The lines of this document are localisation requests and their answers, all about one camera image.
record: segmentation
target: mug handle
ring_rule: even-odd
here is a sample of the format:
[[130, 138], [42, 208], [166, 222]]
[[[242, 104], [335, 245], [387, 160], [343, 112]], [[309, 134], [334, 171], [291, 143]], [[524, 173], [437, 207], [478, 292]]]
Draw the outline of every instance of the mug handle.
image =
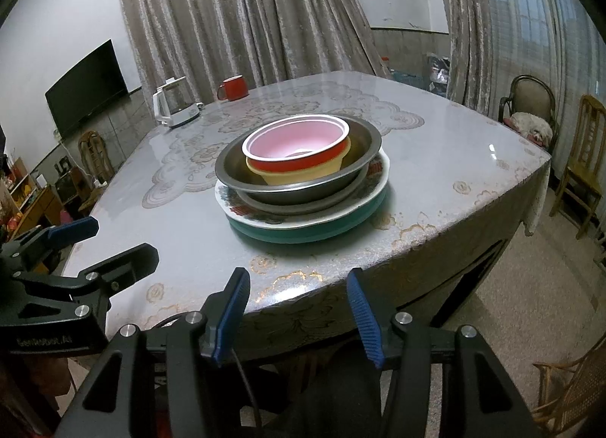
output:
[[[223, 96], [220, 96], [219, 93], [221, 92], [221, 89], [223, 90]], [[217, 100], [227, 100], [227, 95], [225, 94], [225, 85], [222, 84], [221, 86], [219, 86], [217, 88]]]

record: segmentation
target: white dog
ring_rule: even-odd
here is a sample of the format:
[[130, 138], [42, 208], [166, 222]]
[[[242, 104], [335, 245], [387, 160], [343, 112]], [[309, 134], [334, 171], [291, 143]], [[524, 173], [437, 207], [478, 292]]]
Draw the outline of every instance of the white dog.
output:
[[532, 137], [533, 140], [542, 142], [545, 147], [553, 138], [553, 131], [549, 124], [542, 118], [531, 113], [515, 112], [509, 117], [510, 122], [516, 127], [522, 137]]

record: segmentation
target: white kettle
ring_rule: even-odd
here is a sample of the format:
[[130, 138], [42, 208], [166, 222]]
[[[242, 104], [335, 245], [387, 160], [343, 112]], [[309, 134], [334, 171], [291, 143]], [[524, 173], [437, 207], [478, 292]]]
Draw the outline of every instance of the white kettle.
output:
[[182, 83], [185, 83], [186, 80], [185, 76], [179, 79], [171, 77], [153, 95], [154, 116], [162, 125], [178, 127], [200, 114], [204, 103], [192, 103], [184, 96], [186, 86]]

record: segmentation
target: chair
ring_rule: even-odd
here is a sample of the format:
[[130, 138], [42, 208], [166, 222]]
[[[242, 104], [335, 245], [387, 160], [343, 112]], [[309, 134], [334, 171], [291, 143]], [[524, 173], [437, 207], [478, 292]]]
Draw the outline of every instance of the chair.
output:
[[[583, 357], [564, 365], [533, 363], [540, 371], [539, 406], [534, 422], [546, 436], [569, 429], [592, 411], [606, 388], [606, 334]], [[559, 397], [553, 398], [554, 372], [571, 378]]]
[[553, 138], [547, 151], [551, 153], [558, 139], [558, 123], [556, 122], [556, 98], [553, 92], [540, 79], [522, 74], [511, 81], [509, 96], [501, 98], [499, 103], [499, 122], [503, 123], [505, 105], [509, 107], [509, 114], [521, 111], [531, 113], [542, 118], [553, 131]]
[[[598, 184], [598, 171], [604, 157], [604, 145], [606, 145], [606, 108], [591, 95], [583, 95], [579, 105], [579, 116], [576, 122], [575, 139], [572, 142], [572, 149], [564, 176], [558, 190], [556, 191], [556, 200], [549, 212], [553, 216], [558, 212], [560, 202], [564, 193], [571, 196], [587, 210], [587, 217], [581, 224], [576, 239], [581, 238], [589, 227], [589, 221], [596, 212], [598, 202], [602, 198], [602, 188]], [[602, 129], [602, 136], [598, 136], [599, 129]], [[598, 154], [595, 156], [596, 142], [600, 140]], [[590, 196], [593, 196], [591, 204], [587, 204], [578, 197], [573, 191], [568, 190], [570, 179], [583, 185]]]
[[114, 176], [114, 170], [103, 138], [95, 131], [84, 132], [78, 141], [78, 149], [87, 173], [109, 183]]

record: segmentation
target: floral plate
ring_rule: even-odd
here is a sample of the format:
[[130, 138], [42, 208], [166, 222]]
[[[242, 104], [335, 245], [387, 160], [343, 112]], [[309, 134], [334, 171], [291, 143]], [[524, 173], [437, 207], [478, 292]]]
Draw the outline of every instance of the floral plate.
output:
[[214, 187], [214, 197], [231, 223], [235, 221], [260, 229], [298, 229], [329, 223], [353, 213], [381, 194], [388, 176], [389, 158], [381, 148], [369, 163], [369, 170], [359, 187], [345, 200], [323, 211], [292, 216], [269, 214], [247, 205], [235, 190], [220, 181]]
[[247, 224], [239, 223], [231, 218], [228, 218], [231, 227], [237, 229], [246, 236], [261, 240], [263, 242], [270, 243], [308, 243], [318, 242], [337, 236], [338, 234], [344, 233], [355, 226], [358, 226], [370, 215], [375, 212], [385, 196], [387, 194], [387, 187], [385, 187], [378, 196], [376, 196], [370, 202], [367, 202], [361, 208], [356, 209], [351, 214], [335, 219], [328, 223], [313, 224], [304, 228], [297, 229], [265, 229], [255, 228], [248, 226]]

